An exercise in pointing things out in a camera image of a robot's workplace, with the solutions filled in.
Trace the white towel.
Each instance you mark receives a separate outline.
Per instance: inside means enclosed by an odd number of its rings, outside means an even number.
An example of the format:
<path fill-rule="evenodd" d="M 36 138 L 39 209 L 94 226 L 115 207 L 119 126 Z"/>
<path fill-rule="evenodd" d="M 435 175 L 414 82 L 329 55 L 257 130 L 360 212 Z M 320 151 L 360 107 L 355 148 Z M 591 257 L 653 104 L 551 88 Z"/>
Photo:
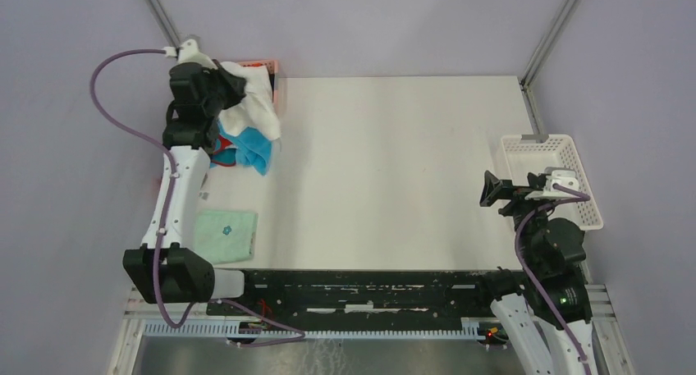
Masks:
<path fill-rule="evenodd" d="M 272 89 L 268 73 L 263 67 L 243 67 L 235 62 L 222 62 L 221 66 L 230 74 L 246 80 L 245 96 L 241 102 L 223 110 L 219 122 L 224 130 L 237 136 L 243 129 L 253 127 L 268 140 L 282 136 L 281 122 L 272 102 Z"/>

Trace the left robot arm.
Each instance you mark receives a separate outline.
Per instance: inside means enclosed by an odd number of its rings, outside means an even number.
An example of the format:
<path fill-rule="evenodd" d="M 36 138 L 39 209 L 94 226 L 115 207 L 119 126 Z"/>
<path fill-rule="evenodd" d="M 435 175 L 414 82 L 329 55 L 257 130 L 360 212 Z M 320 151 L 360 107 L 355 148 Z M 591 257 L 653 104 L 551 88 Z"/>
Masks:
<path fill-rule="evenodd" d="M 246 80 L 218 60 L 169 71 L 173 100 L 162 134 L 163 177 L 152 221 L 122 265 L 149 304 L 204 303 L 215 288 L 213 265 L 192 248 L 199 190 L 220 133 L 220 113 L 245 98 Z"/>

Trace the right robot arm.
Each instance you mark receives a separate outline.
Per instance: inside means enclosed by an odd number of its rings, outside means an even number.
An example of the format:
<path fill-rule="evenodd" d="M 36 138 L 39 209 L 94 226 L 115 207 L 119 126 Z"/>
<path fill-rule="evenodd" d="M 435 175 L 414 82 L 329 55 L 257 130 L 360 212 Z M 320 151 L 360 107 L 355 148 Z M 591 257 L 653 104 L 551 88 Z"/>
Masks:
<path fill-rule="evenodd" d="M 583 204 L 575 171 L 548 167 L 530 173 L 526 185 L 483 176 L 480 206 L 497 201 L 499 214 L 513 221 L 514 250 L 522 276 L 499 268 L 485 273 L 474 306 L 496 316 L 527 374 L 596 374 L 593 312 L 580 264 L 586 259 L 584 231 L 571 220 L 553 217 L 558 207 Z"/>

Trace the white plastic basket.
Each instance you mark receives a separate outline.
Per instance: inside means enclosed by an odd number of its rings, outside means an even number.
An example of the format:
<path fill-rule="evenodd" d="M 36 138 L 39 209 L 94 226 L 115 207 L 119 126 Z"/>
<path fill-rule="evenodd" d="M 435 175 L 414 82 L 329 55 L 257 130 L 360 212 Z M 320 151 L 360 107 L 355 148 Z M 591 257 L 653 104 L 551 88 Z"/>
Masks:
<path fill-rule="evenodd" d="M 582 231 L 597 231 L 604 227 L 602 216 L 594 200 L 588 178 L 575 147 L 568 135 L 504 135 L 496 153 L 496 174 L 513 185 L 528 186 L 528 174 L 547 178 L 541 191 L 554 200 L 570 195 L 558 191 L 558 185 L 589 197 L 589 200 L 561 205 L 549 218 L 564 218 Z"/>

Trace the red and blue towel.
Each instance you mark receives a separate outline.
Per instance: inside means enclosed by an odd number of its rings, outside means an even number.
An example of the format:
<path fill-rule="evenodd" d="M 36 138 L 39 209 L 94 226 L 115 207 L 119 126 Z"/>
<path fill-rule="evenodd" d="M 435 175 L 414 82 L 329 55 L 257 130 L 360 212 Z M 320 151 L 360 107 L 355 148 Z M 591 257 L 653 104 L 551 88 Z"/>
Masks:
<path fill-rule="evenodd" d="M 219 136 L 210 156 L 210 167 L 234 167 L 237 147 L 229 139 Z"/>

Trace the pink plastic basket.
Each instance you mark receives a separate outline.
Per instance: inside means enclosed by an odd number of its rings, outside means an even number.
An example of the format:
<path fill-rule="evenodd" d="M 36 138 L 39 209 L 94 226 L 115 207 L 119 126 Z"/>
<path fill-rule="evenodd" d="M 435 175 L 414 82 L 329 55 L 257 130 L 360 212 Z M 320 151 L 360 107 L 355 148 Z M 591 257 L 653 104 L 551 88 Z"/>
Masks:
<path fill-rule="evenodd" d="M 277 85 L 277 75 L 279 72 L 278 60 L 266 59 L 266 60 L 238 62 L 238 64 L 240 66 L 243 66 L 243 67 L 263 67 L 266 69 L 266 72 L 268 73 L 269 83 L 270 83 L 271 89 L 272 89 L 272 102 L 273 102 L 273 106 L 275 109 L 275 113 L 277 115 L 280 115 L 282 112 L 281 112 L 281 107 L 280 107 L 280 102 L 279 102 L 278 85 Z"/>

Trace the mint green towel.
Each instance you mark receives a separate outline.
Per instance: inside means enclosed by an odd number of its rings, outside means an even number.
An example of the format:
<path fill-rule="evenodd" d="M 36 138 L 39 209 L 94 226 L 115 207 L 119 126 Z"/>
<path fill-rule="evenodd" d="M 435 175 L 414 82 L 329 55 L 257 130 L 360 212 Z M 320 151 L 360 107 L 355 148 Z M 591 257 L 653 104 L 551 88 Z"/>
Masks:
<path fill-rule="evenodd" d="M 254 257 L 258 214 L 206 209 L 195 222 L 193 250 L 214 266 Z"/>

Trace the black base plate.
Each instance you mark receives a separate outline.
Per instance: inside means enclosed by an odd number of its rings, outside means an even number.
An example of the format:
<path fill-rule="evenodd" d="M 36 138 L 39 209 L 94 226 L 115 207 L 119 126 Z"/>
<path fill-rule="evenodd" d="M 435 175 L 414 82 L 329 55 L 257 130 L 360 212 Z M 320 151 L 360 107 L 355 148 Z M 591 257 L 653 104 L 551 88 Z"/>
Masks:
<path fill-rule="evenodd" d="M 237 303 L 306 332 L 444 332 L 492 318 L 482 271 L 250 269 Z"/>

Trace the aluminium frame rails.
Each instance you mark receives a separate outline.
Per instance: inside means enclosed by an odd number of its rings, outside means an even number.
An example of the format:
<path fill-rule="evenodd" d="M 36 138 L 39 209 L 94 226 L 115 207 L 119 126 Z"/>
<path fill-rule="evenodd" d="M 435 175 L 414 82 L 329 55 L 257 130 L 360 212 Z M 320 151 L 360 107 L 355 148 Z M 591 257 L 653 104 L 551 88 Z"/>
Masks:
<path fill-rule="evenodd" d="M 425 309 L 387 309 L 383 312 L 373 309 L 348 311 L 321 309 L 317 312 L 312 312 L 310 317 L 317 318 L 320 322 L 327 322 L 327 326 L 317 323 L 312 327 L 290 327 L 286 323 L 278 321 L 274 326 L 262 327 L 261 319 L 255 316 L 250 316 L 243 312 L 237 312 L 228 316 L 209 315 L 207 308 L 205 304 L 195 304 L 191 311 L 187 311 L 184 304 L 176 304 L 174 313 L 186 316 L 184 324 L 189 320 L 233 320 L 242 321 L 242 325 L 248 327 L 251 332 L 284 330 L 300 334 L 300 336 L 295 338 L 273 338 L 281 341 L 296 339 L 302 341 L 317 340 L 306 339 L 305 332 L 307 331 L 443 331 L 455 330 L 464 322 L 478 323 L 478 329 L 485 335 L 485 339 L 477 342 L 484 342 L 487 339 L 497 341 L 501 332 L 512 331 L 511 321 L 515 318 L 513 313 L 508 313 L 503 320 L 472 317 L 456 317 L 452 320 L 447 320 L 441 314 Z M 164 321 L 158 311 L 158 307 L 154 304 L 147 304 L 140 293 L 133 290 L 127 300 L 117 346 L 113 351 L 108 373 L 125 374 L 134 368 L 136 349 L 144 337 L 142 332 L 146 320 Z"/>

